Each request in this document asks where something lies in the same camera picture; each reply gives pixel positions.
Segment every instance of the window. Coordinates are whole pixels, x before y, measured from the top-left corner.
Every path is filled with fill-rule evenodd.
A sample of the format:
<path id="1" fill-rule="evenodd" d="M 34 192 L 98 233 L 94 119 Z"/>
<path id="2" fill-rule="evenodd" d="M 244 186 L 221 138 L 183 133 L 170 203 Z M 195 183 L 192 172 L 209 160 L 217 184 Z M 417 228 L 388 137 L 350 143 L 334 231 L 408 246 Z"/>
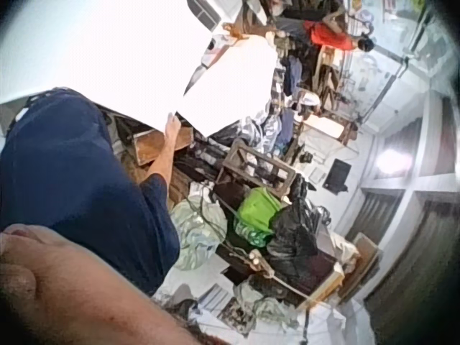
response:
<path id="1" fill-rule="evenodd" d="M 200 22 L 209 29 L 214 31 L 221 18 L 206 0 L 187 0 L 188 7 Z"/>

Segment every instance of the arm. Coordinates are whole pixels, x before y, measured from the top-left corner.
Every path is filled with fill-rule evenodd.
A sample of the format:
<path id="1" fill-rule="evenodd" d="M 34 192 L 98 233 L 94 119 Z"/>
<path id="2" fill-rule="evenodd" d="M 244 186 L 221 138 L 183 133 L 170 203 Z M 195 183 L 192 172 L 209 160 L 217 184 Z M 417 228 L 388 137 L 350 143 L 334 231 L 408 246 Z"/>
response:
<path id="1" fill-rule="evenodd" d="M 344 32 L 335 21 L 335 18 L 345 13 L 345 7 L 341 6 L 338 11 L 332 12 L 323 18 L 323 23 L 336 34 Z"/>
<path id="2" fill-rule="evenodd" d="M 165 179 L 168 188 L 171 182 L 171 174 L 173 173 L 173 156 L 179 129 L 179 119 L 171 114 L 166 123 L 165 144 L 160 155 L 147 171 L 147 178 L 153 174 L 161 175 Z"/>

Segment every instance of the green plastic bag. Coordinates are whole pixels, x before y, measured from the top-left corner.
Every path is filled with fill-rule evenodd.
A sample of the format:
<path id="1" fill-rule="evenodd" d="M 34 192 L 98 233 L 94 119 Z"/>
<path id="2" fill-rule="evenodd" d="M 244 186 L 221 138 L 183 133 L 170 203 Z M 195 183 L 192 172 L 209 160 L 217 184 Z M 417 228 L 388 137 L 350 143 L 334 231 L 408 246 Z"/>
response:
<path id="1" fill-rule="evenodd" d="M 281 202 L 265 188 L 251 190 L 238 209 L 235 232 L 256 247 L 267 245 L 267 236 L 273 234 L 270 219 L 281 209 Z"/>

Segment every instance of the light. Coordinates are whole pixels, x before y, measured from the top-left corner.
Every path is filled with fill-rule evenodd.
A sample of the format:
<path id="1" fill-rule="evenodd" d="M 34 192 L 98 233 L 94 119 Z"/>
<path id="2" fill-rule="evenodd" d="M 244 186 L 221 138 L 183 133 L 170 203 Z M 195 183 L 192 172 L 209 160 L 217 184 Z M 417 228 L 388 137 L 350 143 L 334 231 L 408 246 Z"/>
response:
<path id="1" fill-rule="evenodd" d="M 387 149 L 377 158 L 377 167 L 385 174 L 394 174 L 410 169 L 412 157 Z"/>
<path id="2" fill-rule="evenodd" d="M 326 117 L 317 117 L 316 115 L 310 115 L 308 119 L 306 119 L 305 124 L 336 139 L 340 137 L 344 131 L 344 126 L 341 124 Z"/>

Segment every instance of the blue shirt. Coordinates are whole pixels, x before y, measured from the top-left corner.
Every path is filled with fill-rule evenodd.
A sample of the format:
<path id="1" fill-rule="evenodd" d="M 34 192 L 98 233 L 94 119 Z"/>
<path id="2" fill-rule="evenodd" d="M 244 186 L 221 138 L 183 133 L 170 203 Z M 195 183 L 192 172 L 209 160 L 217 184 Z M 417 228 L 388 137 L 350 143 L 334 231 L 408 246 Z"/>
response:
<path id="1" fill-rule="evenodd" d="M 112 152 L 101 112 L 74 91 L 35 101 L 0 156 L 0 229 L 47 226 L 153 294 L 179 255 L 167 186 L 133 183 Z"/>

